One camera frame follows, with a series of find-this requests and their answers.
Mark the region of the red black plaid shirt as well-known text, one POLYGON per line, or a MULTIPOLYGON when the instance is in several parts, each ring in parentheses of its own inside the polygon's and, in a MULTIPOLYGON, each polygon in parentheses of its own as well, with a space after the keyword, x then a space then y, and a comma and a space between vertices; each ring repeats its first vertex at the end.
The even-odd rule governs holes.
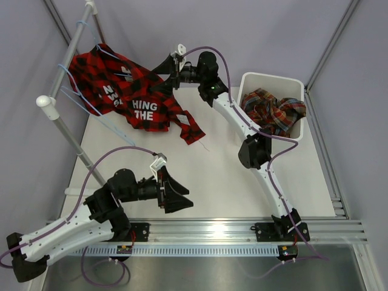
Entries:
POLYGON ((75 55, 67 75, 72 90, 84 108, 95 116, 115 112, 125 117, 134 129, 147 132, 168 132, 171 123, 181 129, 180 137, 191 145, 205 137, 194 117, 184 110, 173 94, 151 92, 163 80, 147 68, 100 44, 119 60, 99 51, 75 55), (115 73, 130 71, 132 80, 115 73))

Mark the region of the blue hanger with red shirt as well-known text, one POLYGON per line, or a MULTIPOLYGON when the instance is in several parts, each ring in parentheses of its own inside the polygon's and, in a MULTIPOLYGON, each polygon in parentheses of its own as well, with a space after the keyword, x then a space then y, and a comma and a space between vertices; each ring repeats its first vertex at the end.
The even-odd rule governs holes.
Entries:
MULTIPOLYGON (((106 55, 108 55, 108 56, 111 56, 112 58, 115 58, 115 59, 119 60, 119 58, 118 58, 117 56, 115 56, 115 55, 113 55, 113 54, 111 54, 111 53, 105 51, 105 50, 100 46, 99 41, 98 41, 98 39, 97 39, 97 34, 96 34, 96 32, 94 31, 94 29, 91 27, 90 24, 88 24, 87 22, 82 21, 82 20, 77 21, 76 24, 83 24, 83 25, 85 25, 86 27, 89 28, 90 33, 92 34, 92 37, 93 37, 95 46, 96 46, 96 48, 97 48, 99 51, 103 52, 104 54, 106 54, 106 55)), ((115 75, 117 75, 117 76, 123 76, 123 77, 125 77, 125 78, 128 78, 129 81, 132 80, 132 74, 130 73, 130 71, 126 71, 126 70, 125 70, 125 71, 123 71, 122 73, 115 73, 115 75)))

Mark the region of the brown plaid shirt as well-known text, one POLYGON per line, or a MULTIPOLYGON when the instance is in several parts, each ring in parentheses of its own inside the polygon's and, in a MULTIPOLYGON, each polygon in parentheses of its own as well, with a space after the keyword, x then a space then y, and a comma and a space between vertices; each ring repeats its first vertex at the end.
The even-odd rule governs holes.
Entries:
POLYGON ((241 108, 260 127, 283 138, 290 138, 293 126, 307 112, 303 101, 295 98, 277 99, 262 88, 245 94, 241 108))

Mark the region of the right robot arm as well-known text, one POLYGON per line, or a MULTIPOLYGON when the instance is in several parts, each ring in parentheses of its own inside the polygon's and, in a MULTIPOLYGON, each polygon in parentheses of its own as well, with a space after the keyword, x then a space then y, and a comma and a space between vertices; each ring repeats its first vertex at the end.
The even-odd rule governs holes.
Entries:
POLYGON ((296 208, 287 199, 278 184, 272 167, 272 140, 275 136, 266 133, 255 124, 232 98, 230 83, 223 83, 218 75, 218 58, 223 55, 209 46, 198 47, 200 52, 196 66, 187 65, 186 52, 175 52, 153 69, 157 75, 167 75, 167 79, 154 86, 155 92, 171 94, 181 83, 195 83, 201 99, 216 110, 234 129, 242 144, 238 152, 240 163, 249 169, 259 182, 272 209, 272 227, 282 241, 299 237, 304 243, 309 241, 308 228, 296 208))

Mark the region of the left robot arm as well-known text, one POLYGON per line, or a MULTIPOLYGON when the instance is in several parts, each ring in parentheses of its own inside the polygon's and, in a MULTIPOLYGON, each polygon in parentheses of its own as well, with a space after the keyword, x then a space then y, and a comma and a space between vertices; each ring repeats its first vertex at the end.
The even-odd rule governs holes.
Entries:
POLYGON ((19 283, 33 280, 68 254, 100 242, 122 242, 132 226, 124 202, 155 199, 165 213, 193 207, 189 190, 173 179, 166 167, 156 176, 137 181, 129 169, 118 170, 71 214, 30 234, 12 233, 7 245, 19 283))

